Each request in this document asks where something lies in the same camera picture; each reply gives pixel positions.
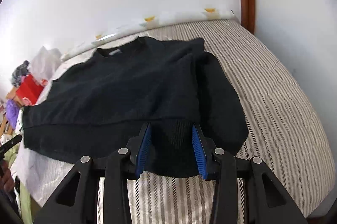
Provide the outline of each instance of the mattress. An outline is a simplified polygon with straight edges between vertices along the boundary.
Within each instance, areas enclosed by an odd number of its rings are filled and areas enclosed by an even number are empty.
[[[335,164],[328,140],[308,98],[266,46],[237,22],[215,20],[147,30],[101,47],[119,46],[137,36],[158,40],[204,38],[205,50],[218,58],[246,116],[249,135],[237,157],[261,157],[305,217],[321,203],[335,183]],[[86,61],[93,51],[64,62],[53,78]],[[46,99],[51,85],[52,82],[43,90],[38,103]],[[19,148],[17,164],[20,180],[41,206],[72,167],[23,145]],[[213,192],[214,181],[203,181],[199,176],[177,179],[144,172],[139,180],[128,181],[132,222],[206,224]],[[244,223],[241,180],[238,180],[238,194],[238,223]]]

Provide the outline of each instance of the black sweatshirt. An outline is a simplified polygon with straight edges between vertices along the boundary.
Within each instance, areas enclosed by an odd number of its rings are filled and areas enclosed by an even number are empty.
[[[48,98],[23,112],[25,147],[70,163],[125,147],[145,121],[152,146],[145,169],[158,175],[198,175],[192,124],[235,155],[248,129],[237,93],[203,39],[137,38],[98,48],[85,63],[53,81]]]

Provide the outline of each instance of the red box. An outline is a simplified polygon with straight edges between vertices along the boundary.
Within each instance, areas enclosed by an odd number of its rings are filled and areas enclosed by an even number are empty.
[[[16,90],[16,95],[25,105],[34,105],[43,88],[44,87],[40,85],[31,74],[29,74]]]

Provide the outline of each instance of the silver screw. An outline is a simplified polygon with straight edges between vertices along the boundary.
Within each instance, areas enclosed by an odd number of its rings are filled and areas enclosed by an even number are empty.
[[[256,164],[261,164],[262,163],[262,159],[259,157],[253,157],[253,162]]]
[[[214,153],[217,155],[223,155],[225,153],[225,150],[222,148],[215,148]]]
[[[127,152],[129,152],[129,150],[128,150],[127,148],[120,148],[120,149],[118,150],[118,153],[119,153],[120,155],[125,155]]]
[[[82,156],[81,157],[81,162],[82,163],[86,163],[86,162],[88,162],[90,160],[90,157],[89,156]]]

